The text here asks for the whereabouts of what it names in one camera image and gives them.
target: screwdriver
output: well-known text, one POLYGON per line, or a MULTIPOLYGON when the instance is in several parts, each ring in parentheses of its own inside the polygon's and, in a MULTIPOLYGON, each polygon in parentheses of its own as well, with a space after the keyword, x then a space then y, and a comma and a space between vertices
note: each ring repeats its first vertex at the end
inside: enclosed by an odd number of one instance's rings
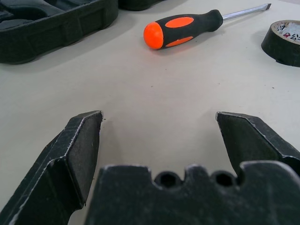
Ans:
POLYGON ((153 49, 163 49, 185 43, 205 32, 216 31, 223 21, 254 12, 266 11, 271 4, 222 16, 219 10, 206 14, 173 15, 149 23, 144 30, 144 40, 153 49))

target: orange screwdriver handle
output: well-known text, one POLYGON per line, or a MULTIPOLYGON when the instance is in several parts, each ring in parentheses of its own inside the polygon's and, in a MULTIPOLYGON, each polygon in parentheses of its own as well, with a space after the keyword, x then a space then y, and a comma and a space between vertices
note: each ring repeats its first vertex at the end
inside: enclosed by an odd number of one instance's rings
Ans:
POLYGON ((202 15, 182 14, 149 23, 144 30, 144 40, 153 49, 180 45, 205 32, 213 32, 223 24, 216 9, 202 15))

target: tool tray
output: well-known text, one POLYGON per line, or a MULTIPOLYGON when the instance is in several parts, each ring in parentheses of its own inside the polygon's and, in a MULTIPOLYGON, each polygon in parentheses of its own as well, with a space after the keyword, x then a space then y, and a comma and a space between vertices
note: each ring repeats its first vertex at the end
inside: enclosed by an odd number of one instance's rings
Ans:
POLYGON ((31 61, 117 16, 118 0, 0 0, 0 63, 31 61))
POLYGON ((119 7, 131 11, 141 11, 150 8, 161 0, 119 0, 119 7))

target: flathead screwdriver tip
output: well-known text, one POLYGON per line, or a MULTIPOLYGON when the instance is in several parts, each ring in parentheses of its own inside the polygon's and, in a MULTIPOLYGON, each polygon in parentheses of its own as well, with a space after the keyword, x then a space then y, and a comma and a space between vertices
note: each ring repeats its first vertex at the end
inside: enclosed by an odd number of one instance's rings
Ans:
POLYGON ((271 7, 271 5, 272 5, 272 4, 269 3, 268 6, 267 6, 267 8, 266 8, 266 10, 268 10, 268 9, 271 7))

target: black plastic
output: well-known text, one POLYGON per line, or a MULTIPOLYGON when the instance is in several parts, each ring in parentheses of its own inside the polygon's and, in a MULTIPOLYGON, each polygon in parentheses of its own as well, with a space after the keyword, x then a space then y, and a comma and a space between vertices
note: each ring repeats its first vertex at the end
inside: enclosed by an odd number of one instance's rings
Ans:
POLYGON ((163 188, 175 188, 181 185, 180 177, 171 171, 161 172, 156 176, 154 182, 163 188))
POLYGON ((176 188, 144 166, 107 166, 85 225, 298 225, 299 208, 300 178, 277 161, 244 162, 237 179, 191 165, 176 188))
POLYGON ((300 67, 300 43, 287 40, 287 38, 279 35, 275 30, 275 26, 278 23, 286 22, 292 23, 294 21, 278 21, 270 26, 269 31, 262 42, 262 49, 278 63, 300 67))
POLYGON ((260 118, 232 112, 216 115, 232 167, 251 160, 276 160, 300 175, 300 153, 260 118))
POLYGON ((164 19, 157 20, 156 22, 160 25, 164 34, 164 43, 162 48, 166 48, 166 45, 176 40, 180 40, 187 37, 195 38, 202 33, 216 31, 223 24, 223 17, 218 10, 214 9, 202 15, 173 15, 164 19), (167 22, 181 17, 191 17, 194 19, 194 21, 182 27, 166 27, 167 22))
POLYGON ((131 11, 141 11, 150 8, 161 0, 119 0, 119 7, 131 11))
POLYGON ((0 63, 25 63, 106 28, 117 1, 0 0, 0 63))
POLYGON ((80 114, 41 152, 0 213, 1 225, 67 225, 88 198, 102 112, 80 114))

